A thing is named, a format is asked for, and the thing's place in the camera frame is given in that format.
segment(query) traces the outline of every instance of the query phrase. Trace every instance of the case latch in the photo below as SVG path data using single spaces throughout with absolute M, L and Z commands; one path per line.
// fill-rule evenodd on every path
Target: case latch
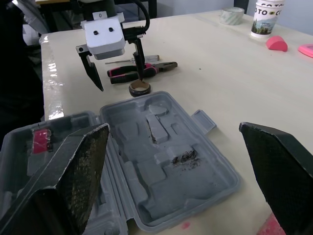
M 191 115 L 191 118 L 205 135 L 216 127 L 215 122 L 212 121 L 212 119 L 203 110 L 199 109 L 195 111 L 195 113 Z

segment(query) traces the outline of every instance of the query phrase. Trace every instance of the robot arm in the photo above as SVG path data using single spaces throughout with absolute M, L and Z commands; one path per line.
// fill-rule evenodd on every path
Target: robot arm
M 134 43 L 136 52 L 134 58 L 140 80 L 144 70 L 144 54 L 140 38 L 146 33 L 150 26 L 150 17 L 139 0 L 132 0 L 141 8 L 145 17 L 144 27 L 123 28 L 123 14 L 116 14 L 113 0 L 71 0 L 75 12 L 83 13 L 86 21 L 82 27 L 86 34 L 86 44 L 76 47 L 82 59 L 87 75 L 94 84 L 103 91 L 103 87 L 94 63 L 91 63 L 89 56 L 97 60 L 123 55 L 126 41 Z

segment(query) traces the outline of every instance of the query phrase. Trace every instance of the white wall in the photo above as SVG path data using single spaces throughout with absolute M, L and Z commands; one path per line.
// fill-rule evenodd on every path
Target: white wall
M 157 0 L 157 16 L 176 16 L 232 7 L 234 0 Z
M 256 0 L 249 0 L 248 15 L 254 15 L 255 3 Z M 286 0 L 278 23 L 313 35 L 313 0 Z

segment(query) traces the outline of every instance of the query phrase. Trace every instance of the open tool case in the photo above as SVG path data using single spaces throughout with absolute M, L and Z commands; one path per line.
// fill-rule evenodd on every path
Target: open tool case
M 205 136 L 215 123 L 191 117 L 165 92 L 107 105 L 10 132 L 0 155 L 0 216 L 31 175 L 51 159 L 70 133 L 108 123 L 111 133 L 86 235 L 126 235 L 134 218 L 147 232 L 173 227 L 239 189 L 240 178 Z M 33 134 L 50 130 L 49 149 L 34 153 Z

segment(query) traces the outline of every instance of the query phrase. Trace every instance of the pink sponge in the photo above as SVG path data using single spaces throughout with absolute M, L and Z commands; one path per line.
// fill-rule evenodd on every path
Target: pink sponge
M 276 217 L 272 213 L 257 235 L 286 235 L 284 230 L 280 227 Z
M 281 36 L 271 37 L 266 42 L 266 46 L 270 50 L 281 50 L 284 52 L 288 50 L 288 45 Z

